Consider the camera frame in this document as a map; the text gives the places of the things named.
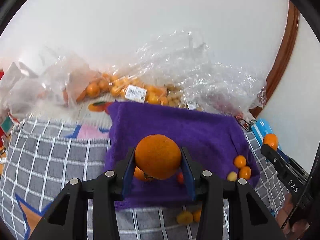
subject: metal screw head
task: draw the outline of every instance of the metal screw head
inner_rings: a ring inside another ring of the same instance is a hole
[[[241,185],[247,184],[247,180],[246,180],[246,179],[243,179],[243,178],[238,179],[238,182],[239,182],[239,184],[241,184]]]
[[[114,171],[106,171],[106,173],[105,173],[105,175],[106,175],[107,177],[112,177],[114,174],[115,174]]]
[[[79,182],[79,179],[77,179],[77,178],[73,178],[73,179],[70,180],[70,184],[71,184],[71,185],[75,185],[75,184],[77,184],[78,182]]]
[[[205,177],[210,177],[212,175],[211,171],[202,171],[202,175]]]

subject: plastic bag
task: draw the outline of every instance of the plastic bag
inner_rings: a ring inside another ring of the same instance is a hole
[[[24,118],[43,89],[37,75],[23,63],[13,62],[0,80],[1,115]]]
[[[211,55],[198,31],[159,36],[136,51],[136,63],[112,66],[110,92],[125,99],[136,83],[146,89],[146,102],[230,115],[264,105],[262,72],[213,64]]]
[[[45,89],[44,98],[57,105],[75,106],[86,96],[98,97],[109,91],[109,79],[89,65],[78,55],[66,53],[58,57],[39,77]]]

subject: pink fabric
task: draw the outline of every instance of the pink fabric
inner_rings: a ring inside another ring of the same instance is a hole
[[[98,127],[83,124],[79,130],[78,139],[103,139],[109,138],[108,132],[101,132]]]

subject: human hand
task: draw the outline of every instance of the human hand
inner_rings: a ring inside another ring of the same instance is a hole
[[[291,193],[288,193],[285,196],[284,206],[282,209],[279,210],[278,215],[276,217],[276,221],[278,222],[278,225],[280,227],[282,226],[292,209],[292,195]],[[287,235],[287,240],[296,240],[303,236],[304,232],[308,229],[308,227],[308,222],[305,219],[302,219],[295,222],[292,228],[290,227],[289,223],[287,223],[283,229],[283,233]]]

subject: price label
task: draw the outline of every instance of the price label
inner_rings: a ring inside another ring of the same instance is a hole
[[[144,100],[146,99],[146,93],[147,90],[144,88],[129,85],[124,97],[128,100],[144,103]]]

